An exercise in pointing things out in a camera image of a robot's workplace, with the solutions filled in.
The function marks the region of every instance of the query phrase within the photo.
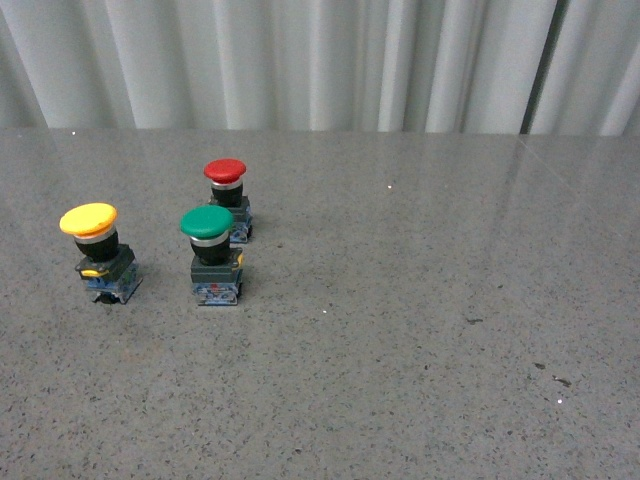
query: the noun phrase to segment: green button cap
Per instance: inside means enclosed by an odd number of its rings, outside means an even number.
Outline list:
[[[180,230],[190,237],[214,238],[229,230],[231,225],[233,215],[229,210],[217,205],[203,205],[184,214]]]

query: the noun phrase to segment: red button cap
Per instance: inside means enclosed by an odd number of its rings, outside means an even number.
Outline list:
[[[204,174],[207,178],[223,184],[237,181],[246,171],[246,165],[235,158],[213,160],[204,167]]]

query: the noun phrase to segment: white curtain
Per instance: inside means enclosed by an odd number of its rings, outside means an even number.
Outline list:
[[[565,2],[541,69],[558,11],[0,0],[0,126],[639,134],[640,2]]]

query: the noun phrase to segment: yellow tab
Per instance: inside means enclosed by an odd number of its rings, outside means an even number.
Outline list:
[[[98,272],[97,270],[82,270],[80,273],[83,277],[102,277],[109,273],[109,270],[105,270],[104,272]]]
[[[69,235],[92,236],[107,231],[118,217],[107,203],[87,203],[69,210],[60,219],[60,230]]]

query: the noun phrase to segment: silver ring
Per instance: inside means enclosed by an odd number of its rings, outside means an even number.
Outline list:
[[[242,185],[242,177],[232,183],[218,183],[211,180],[211,184],[216,190],[233,190],[234,188],[238,188]]]
[[[215,247],[216,245],[220,245],[227,238],[229,238],[229,231],[227,230],[222,235],[213,238],[191,238],[191,245],[195,245],[196,247]]]
[[[76,240],[76,243],[81,243],[83,245],[91,245],[93,243],[98,243],[98,242],[101,242],[102,240],[109,238],[111,235],[113,235],[115,231],[116,231],[116,224],[112,223],[109,230],[107,230],[104,233],[101,233],[100,235],[96,235],[95,237],[87,237],[87,236],[79,237],[77,235],[74,235],[74,238]]]

